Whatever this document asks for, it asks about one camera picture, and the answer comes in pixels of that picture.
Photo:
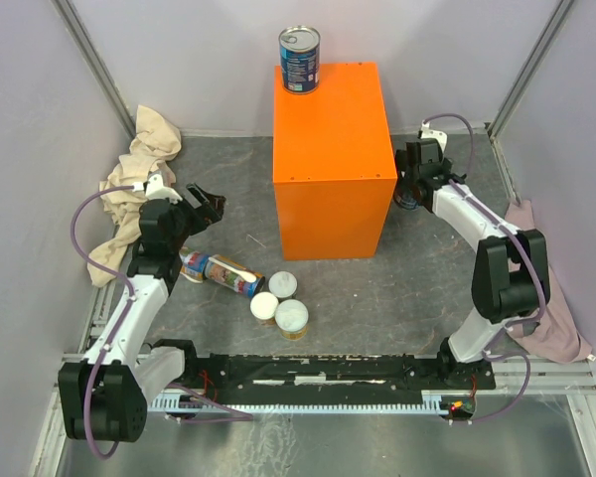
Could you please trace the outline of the blue tall tin can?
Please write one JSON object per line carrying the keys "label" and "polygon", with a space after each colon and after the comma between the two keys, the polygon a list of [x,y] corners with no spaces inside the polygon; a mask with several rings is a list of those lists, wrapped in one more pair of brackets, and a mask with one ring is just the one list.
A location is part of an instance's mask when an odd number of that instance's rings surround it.
{"label": "blue tall tin can", "polygon": [[278,43],[284,88],[296,94],[314,91],[319,85],[320,33],[309,26],[288,27]]}

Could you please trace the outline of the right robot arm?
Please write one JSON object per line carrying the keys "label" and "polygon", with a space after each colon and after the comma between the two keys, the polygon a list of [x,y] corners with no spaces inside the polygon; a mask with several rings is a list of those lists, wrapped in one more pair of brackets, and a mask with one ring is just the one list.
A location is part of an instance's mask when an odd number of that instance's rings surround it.
{"label": "right robot arm", "polygon": [[473,309],[437,356],[436,377],[458,389],[472,377],[472,363],[491,355],[502,332],[534,316],[550,298],[544,235],[522,230],[494,213],[452,171],[436,139],[414,139],[395,152],[398,179],[393,201],[402,209],[424,208],[450,225],[475,252]]}

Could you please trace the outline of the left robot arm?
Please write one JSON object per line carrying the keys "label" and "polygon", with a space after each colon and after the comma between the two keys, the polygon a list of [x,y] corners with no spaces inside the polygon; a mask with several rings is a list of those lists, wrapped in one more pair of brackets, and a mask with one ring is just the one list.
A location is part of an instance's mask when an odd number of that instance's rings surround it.
{"label": "left robot arm", "polygon": [[200,375],[194,345],[166,340],[145,360],[138,355],[158,311],[178,280],[185,241],[219,222],[226,199],[196,184],[188,191],[192,206],[175,189],[153,177],[136,182],[127,192],[143,195],[140,237],[125,273],[125,290],[102,334],[77,362],[63,364],[58,374],[64,425],[68,438],[112,444],[136,441],[145,427],[148,405],[172,382],[193,385]]}

